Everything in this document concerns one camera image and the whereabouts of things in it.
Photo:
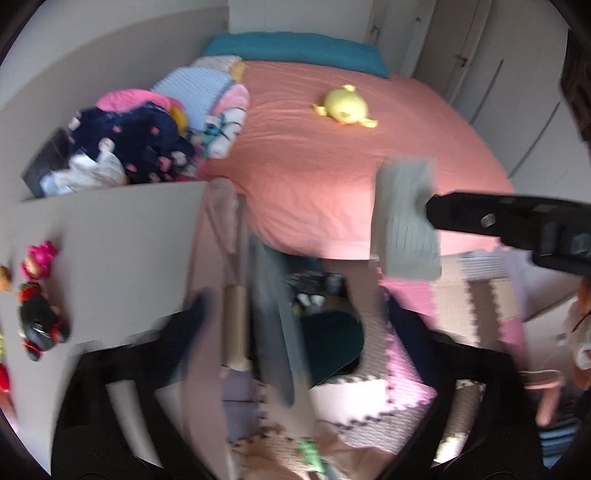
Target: white wardrobe door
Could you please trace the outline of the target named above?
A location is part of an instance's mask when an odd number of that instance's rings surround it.
[[[508,173],[560,100],[567,25],[549,2],[497,0],[454,101]]]

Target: cardboard tube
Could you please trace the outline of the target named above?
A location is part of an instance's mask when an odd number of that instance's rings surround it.
[[[228,285],[224,292],[223,364],[232,370],[250,370],[248,359],[248,305],[246,287]]]

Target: pink bedsheet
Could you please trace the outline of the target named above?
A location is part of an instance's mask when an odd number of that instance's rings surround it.
[[[227,177],[245,193],[252,224],[281,251],[335,259],[369,258],[374,175],[385,159],[434,161],[437,193],[508,193],[502,166],[476,132],[416,80],[300,63],[251,61],[246,128],[230,156],[210,160],[207,177]],[[318,116],[341,85],[357,87],[376,128]],[[441,232],[441,253],[492,249],[495,238]]]

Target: teal pillow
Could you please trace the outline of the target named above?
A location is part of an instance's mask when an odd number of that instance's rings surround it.
[[[223,33],[214,37],[202,55],[238,55],[244,60],[296,61],[389,77],[388,68],[374,46],[316,33]]]

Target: green toy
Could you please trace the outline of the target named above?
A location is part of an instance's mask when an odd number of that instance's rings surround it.
[[[316,445],[312,440],[307,438],[301,438],[297,441],[298,453],[303,457],[302,461],[310,466],[313,471],[324,474],[324,466],[322,465],[322,459],[318,455]]]
[[[331,116],[341,125],[361,124],[373,128],[378,124],[377,120],[367,118],[368,104],[355,92],[353,85],[343,85],[329,92],[324,98],[324,106],[314,104],[312,108],[319,115]]]

